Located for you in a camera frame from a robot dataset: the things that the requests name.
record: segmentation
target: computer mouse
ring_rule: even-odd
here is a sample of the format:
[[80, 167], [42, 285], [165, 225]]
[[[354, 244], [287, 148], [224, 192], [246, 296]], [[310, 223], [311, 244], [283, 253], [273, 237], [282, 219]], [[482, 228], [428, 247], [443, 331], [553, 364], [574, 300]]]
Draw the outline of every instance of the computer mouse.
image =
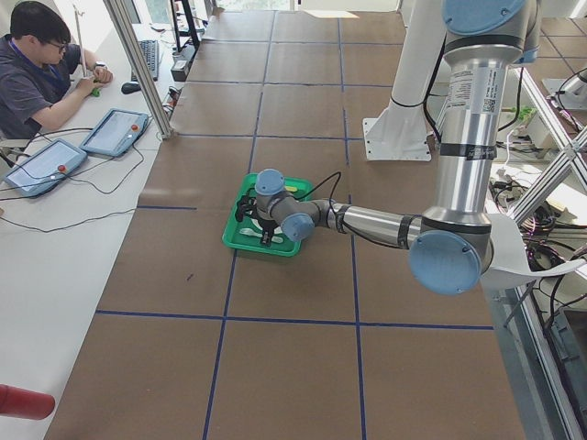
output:
[[138, 92], [140, 90], [140, 84], [136, 81], [129, 81], [122, 84], [120, 88], [120, 92], [123, 94], [133, 94], [134, 92]]

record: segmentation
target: hand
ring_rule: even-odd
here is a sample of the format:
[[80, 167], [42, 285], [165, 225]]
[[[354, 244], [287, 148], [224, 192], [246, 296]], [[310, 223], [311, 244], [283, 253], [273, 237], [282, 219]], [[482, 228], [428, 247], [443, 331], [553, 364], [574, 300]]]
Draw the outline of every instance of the hand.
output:
[[114, 79], [114, 75], [106, 67], [96, 67], [94, 69], [94, 77], [102, 84], [110, 83]]
[[96, 82], [95, 77], [90, 78], [82, 78], [77, 85], [75, 86], [75, 90], [81, 90], [84, 93], [84, 96], [89, 95], [93, 89], [104, 87], [101, 82]]

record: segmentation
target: blue joint cap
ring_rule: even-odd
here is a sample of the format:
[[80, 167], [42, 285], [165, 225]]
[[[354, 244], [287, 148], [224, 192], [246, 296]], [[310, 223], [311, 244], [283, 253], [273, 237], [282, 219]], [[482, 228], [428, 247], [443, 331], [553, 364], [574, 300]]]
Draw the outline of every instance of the blue joint cap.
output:
[[283, 191], [284, 188], [283, 174], [273, 168], [261, 171], [255, 182], [255, 191], [258, 195], [274, 195]]
[[527, 0], [445, 0], [442, 19], [453, 34], [491, 32], [520, 12]]
[[283, 233], [292, 241], [302, 241], [314, 232], [312, 217], [304, 213], [290, 214], [281, 224]]
[[477, 284], [481, 259], [467, 240], [448, 231], [426, 231], [410, 247], [410, 269], [427, 289], [457, 295]]
[[538, 48], [533, 48], [524, 52], [522, 54], [522, 58], [520, 58], [514, 64], [529, 64], [536, 61], [536, 58], [538, 58]]

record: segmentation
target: wristwatch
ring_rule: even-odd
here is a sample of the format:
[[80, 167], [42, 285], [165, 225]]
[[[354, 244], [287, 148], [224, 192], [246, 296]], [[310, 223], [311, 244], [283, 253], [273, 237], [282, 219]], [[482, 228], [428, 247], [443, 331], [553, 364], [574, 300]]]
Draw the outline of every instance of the wristwatch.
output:
[[96, 61], [94, 64], [94, 67], [92, 68], [92, 72], [95, 71], [96, 67], [104, 67], [105, 69], [107, 69], [108, 67], [106, 66], [106, 63], [103, 61]]

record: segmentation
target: black hair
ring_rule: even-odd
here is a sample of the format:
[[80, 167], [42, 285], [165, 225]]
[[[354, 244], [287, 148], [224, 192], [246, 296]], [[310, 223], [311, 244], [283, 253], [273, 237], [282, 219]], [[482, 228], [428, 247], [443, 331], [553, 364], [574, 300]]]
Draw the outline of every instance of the black hair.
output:
[[72, 33], [63, 19], [50, 7], [33, 1], [20, 2], [12, 10], [10, 34], [14, 39], [32, 35], [42, 43], [72, 41]]

